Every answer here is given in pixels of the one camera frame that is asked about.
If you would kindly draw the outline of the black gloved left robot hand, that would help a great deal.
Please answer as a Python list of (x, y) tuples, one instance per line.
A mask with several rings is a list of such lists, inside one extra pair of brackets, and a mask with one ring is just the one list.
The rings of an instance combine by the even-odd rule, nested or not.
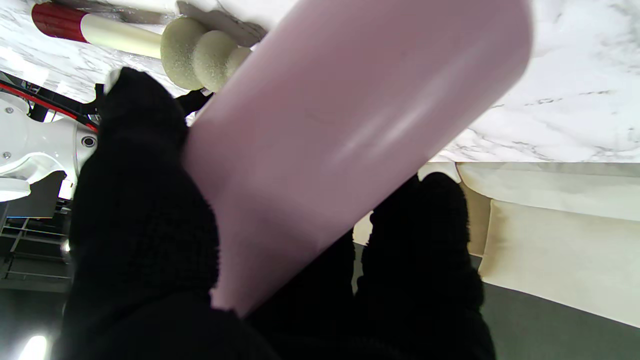
[(349, 230), (243, 320), (210, 305), (217, 221), (181, 163), (189, 128), (175, 98), (123, 67), (96, 107), (53, 360), (496, 358), (466, 196), (446, 174), (414, 175), (374, 209), (356, 292)]

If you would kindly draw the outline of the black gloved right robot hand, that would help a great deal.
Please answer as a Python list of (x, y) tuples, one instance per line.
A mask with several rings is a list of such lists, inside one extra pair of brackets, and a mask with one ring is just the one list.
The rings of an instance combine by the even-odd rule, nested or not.
[(197, 113), (215, 95), (215, 92), (208, 89), (195, 89), (185, 95), (177, 96), (174, 100), (179, 104), (185, 118), (193, 113)]

